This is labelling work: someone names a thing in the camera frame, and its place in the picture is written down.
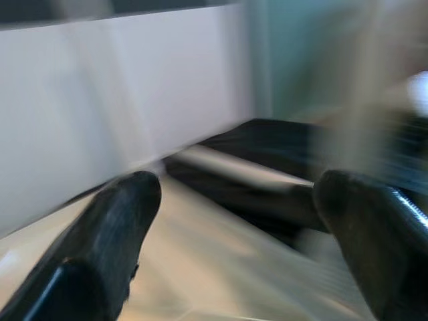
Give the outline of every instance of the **black object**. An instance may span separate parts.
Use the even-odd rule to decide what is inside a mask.
[[[206,7],[206,0],[112,0],[113,12],[141,14]]]
[[[379,320],[428,320],[428,217],[400,190],[328,171],[316,208]]]
[[[50,0],[1,0],[0,24],[58,20]]]
[[[253,119],[198,144],[313,181],[311,170],[324,165],[313,154],[311,139],[323,132],[310,124]]]
[[[135,172],[104,187],[52,243],[0,313],[0,320],[117,319],[161,187]]]
[[[283,189],[267,191],[175,157],[164,162],[174,179],[289,246],[294,246],[304,227],[327,231],[313,205],[311,187],[284,185]]]
[[[428,118],[402,116],[380,160],[383,179],[414,200],[428,196]]]

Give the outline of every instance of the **white surface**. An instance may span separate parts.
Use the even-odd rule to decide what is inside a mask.
[[[123,170],[64,25],[0,31],[0,236]]]
[[[416,113],[428,116],[428,72],[421,72],[409,79],[407,90],[415,104]]]
[[[372,320],[344,271],[302,257],[167,177],[161,187],[119,321]],[[89,200],[0,240],[0,308]]]
[[[222,7],[109,19],[119,60],[158,155],[246,119],[233,105]]]
[[[0,237],[248,119],[242,30],[227,33],[240,15],[222,6],[0,31]]]

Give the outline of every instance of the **white wall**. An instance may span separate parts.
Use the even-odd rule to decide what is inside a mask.
[[[226,14],[224,7],[209,7],[108,20],[159,156],[249,117],[238,106],[245,92],[237,92],[228,64]]]
[[[248,119],[236,9],[0,31],[0,237]]]
[[[0,32],[0,235],[122,170],[63,25]]]

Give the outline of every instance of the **beige floor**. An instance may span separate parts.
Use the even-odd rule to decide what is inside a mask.
[[[161,185],[120,321],[371,320],[346,272],[301,256],[168,177]],[[0,307],[90,198],[0,240]]]

